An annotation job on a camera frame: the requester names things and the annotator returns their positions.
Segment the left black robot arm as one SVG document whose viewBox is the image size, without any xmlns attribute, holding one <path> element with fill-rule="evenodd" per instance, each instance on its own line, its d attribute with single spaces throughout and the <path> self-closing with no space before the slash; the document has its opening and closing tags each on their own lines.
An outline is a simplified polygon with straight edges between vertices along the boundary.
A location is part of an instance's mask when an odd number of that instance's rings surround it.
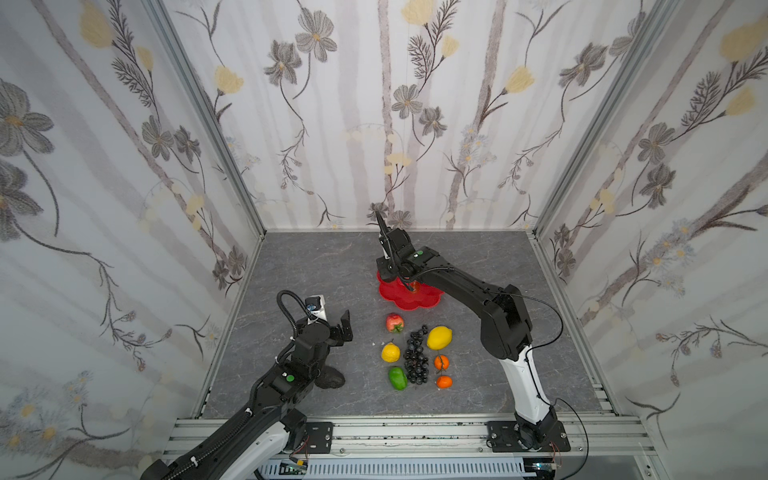
<svg viewBox="0 0 768 480">
<path fill-rule="evenodd" d="M 330 325 L 306 323 L 278 361 L 252 386 L 245 404 L 189 452 L 152 463 L 143 479 L 245 479 L 285 449 L 303 443 L 306 416 L 297 405 L 316 386 L 332 348 L 353 340 L 350 313 Z"/>
</svg>

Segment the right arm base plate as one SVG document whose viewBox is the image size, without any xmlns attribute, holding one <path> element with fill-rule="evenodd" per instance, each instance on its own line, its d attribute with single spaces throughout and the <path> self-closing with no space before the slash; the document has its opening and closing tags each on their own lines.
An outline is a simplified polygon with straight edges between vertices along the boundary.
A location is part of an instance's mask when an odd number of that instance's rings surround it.
<svg viewBox="0 0 768 480">
<path fill-rule="evenodd" d="M 562 422 L 557 421 L 542 440 L 525 443 L 515 421 L 486 423 L 486 445 L 493 453 L 566 453 L 571 451 L 569 437 Z"/>
</svg>

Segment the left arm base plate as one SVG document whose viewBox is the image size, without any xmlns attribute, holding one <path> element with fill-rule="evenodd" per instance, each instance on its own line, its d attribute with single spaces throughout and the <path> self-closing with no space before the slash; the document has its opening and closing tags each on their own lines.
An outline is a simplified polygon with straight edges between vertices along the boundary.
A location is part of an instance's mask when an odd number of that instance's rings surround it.
<svg viewBox="0 0 768 480">
<path fill-rule="evenodd" d="M 294 452 L 304 455 L 329 454 L 333 433 L 333 422 L 308 422 L 299 429 Z"/>
</svg>

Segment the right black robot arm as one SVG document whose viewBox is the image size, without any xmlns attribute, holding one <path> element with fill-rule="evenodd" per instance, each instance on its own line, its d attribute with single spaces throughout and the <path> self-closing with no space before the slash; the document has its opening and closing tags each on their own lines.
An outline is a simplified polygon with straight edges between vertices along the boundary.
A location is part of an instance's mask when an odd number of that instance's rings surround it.
<svg viewBox="0 0 768 480">
<path fill-rule="evenodd" d="M 532 321 L 525 304 L 529 297 L 513 285 L 482 281 L 429 247 L 415 248 L 400 230 L 382 233 L 379 243 L 383 255 L 377 259 L 377 269 L 382 280 L 434 287 L 477 315 L 481 344 L 501 363 L 513 394 L 517 442 L 525 450 L 548 445 L 558 417 L 534 362 Z"/>
</svg>

